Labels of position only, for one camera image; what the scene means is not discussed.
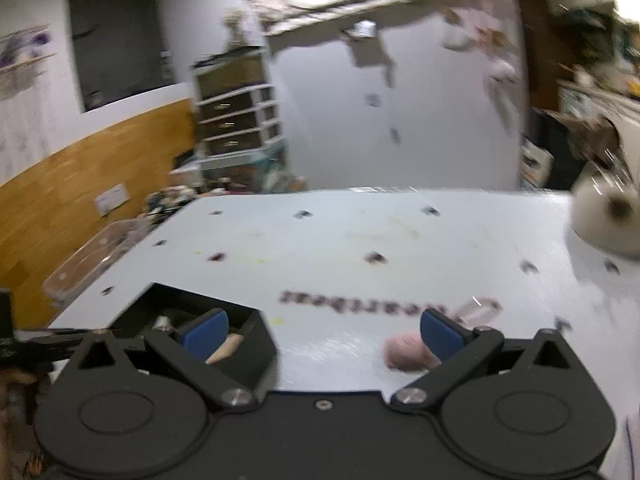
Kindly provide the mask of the pink round small object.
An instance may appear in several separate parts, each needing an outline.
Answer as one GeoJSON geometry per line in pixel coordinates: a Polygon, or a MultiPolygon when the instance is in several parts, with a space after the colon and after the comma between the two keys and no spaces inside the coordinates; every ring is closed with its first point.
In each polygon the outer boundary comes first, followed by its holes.
{"type": "Polygon", "coordinates": [[[424,344],[419,333],[404,333],[388,338],[383,358],[390,370],[413,373],[434,370],[440,359],[424,344]]]}

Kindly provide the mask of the wooden stamp block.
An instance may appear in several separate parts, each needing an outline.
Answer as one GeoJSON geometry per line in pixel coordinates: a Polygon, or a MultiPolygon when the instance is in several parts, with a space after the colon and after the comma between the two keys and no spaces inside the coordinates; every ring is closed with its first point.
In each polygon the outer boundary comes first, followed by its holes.
{"type": "Polygon", "coordinates": [[[238,350],[239,346],[242,344],[244,337],[241,334],[231,333],[224,340],[222,345],[215,350],[207,359],[207,365],[213,365],[215,363],[221,362],[225,359],[230,358],[232,354],[238,350]]]}

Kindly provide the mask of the dark chair with clothes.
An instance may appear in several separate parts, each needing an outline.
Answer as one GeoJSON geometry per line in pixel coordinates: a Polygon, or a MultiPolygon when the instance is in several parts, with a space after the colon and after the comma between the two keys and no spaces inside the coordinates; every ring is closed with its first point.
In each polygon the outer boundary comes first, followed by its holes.
{"type": "Polygon", "coordinates": [[[532,107],[527,140],[552,157],[542,185],[549,190],[568,191],[588,162],[608,169],[613,156],[624,159],[620,133],[604,117],[586,119],[532,107]]]}

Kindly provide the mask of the wall hook rack with decorations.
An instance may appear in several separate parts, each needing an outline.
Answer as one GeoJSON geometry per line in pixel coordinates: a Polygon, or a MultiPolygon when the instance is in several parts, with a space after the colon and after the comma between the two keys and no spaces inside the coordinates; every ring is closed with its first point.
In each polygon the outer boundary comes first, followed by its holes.
{"type": "Polygon", "coordinates": [[[49,25],[32,26],[1,36],[1,99],[31,89],[43,73],[41,65],[54,55],[49,25]]]}

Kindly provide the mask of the glass fish tank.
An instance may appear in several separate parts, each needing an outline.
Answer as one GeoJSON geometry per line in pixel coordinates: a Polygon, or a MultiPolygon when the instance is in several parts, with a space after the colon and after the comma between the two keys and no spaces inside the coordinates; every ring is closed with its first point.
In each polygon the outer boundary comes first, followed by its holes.
{"type": "Polygon", "coordinates": [[[259,46],[237,47],[203,58],[191,66],[191,75],[202,100],[269,80],[264,50],[259,46]]]}

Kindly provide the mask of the teal patterned storage box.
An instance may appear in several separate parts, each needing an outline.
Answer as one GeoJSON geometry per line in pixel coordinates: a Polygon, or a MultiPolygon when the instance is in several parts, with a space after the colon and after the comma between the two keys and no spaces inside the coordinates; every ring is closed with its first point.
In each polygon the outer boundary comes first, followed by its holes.
{"type": "Polygon", "coordinates": [[[171,185],[194,188],[201,194],[224,190],[238,194],[283,193],[305,186],[295,177],[285,151],[248,151],[186,160],[168,174],[171,185]]]}

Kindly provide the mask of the white plush wall toy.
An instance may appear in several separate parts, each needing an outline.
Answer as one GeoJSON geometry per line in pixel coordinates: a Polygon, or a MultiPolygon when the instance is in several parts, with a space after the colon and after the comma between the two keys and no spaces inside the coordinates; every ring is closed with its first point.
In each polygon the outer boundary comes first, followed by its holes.
{"type": "Polygon", "coordinates": [[[493,58],[489,63],[488,84],[491,87],[510,86],[520,81],[518,70],[504,58],[493,58]]]}

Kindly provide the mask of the white three drawer cabinet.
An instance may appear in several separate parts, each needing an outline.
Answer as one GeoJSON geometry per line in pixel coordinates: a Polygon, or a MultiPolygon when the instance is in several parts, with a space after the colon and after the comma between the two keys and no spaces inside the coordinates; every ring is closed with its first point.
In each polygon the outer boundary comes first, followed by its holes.
{"type": "Polygon", "coordinates": [[[195,103],[206,153],[220,156],[272,148],[283,141],[272,84],[253,84],[195,103]]]}

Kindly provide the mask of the black storage box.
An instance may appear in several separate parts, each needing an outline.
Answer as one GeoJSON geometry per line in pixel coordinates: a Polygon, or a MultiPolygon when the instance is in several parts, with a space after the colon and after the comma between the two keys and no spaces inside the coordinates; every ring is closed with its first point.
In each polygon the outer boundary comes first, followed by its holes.
{"type": "Polygon", "coordinates": [[[246,388],[260,386],[277,361],[277,347],[258,310],[163,284],[145,289],[110,330],[132,338],[162,325],[190,356],[246,388]]]}

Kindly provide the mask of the white double wall socket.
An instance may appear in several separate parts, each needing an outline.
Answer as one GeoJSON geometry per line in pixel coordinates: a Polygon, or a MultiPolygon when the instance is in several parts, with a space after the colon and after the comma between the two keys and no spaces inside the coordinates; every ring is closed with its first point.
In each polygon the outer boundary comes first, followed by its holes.
{"type": "Polygon", "coordinates": [[[94,208],[100,217],[105,217],[113,210],[121,207],[130,200],[130,195],[123,183],[118,184],[96,196],[93,200],[94,208]]]}

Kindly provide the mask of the clear plastic storage bin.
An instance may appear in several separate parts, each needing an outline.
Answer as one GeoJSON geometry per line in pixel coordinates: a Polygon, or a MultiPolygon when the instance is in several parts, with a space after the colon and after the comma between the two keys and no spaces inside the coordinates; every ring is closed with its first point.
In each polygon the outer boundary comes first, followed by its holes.
{"type": "Polygon", "coordinates": [[[110,223],[67,258],[44,282],[42,290],[53,307],[63,310],[121,256],[145,238],[143,218],[110,223]]]}

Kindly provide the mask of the white cat shaped lamp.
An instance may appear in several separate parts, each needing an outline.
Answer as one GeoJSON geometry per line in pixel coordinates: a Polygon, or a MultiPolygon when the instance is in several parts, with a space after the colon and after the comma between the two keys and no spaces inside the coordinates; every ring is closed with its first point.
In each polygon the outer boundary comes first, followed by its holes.
{"type": "Polygon", "coordinates": [[[588,162],[572,187],[570,224],[585,242],[639,258],[639,192],[625,171],[588,162]]]}

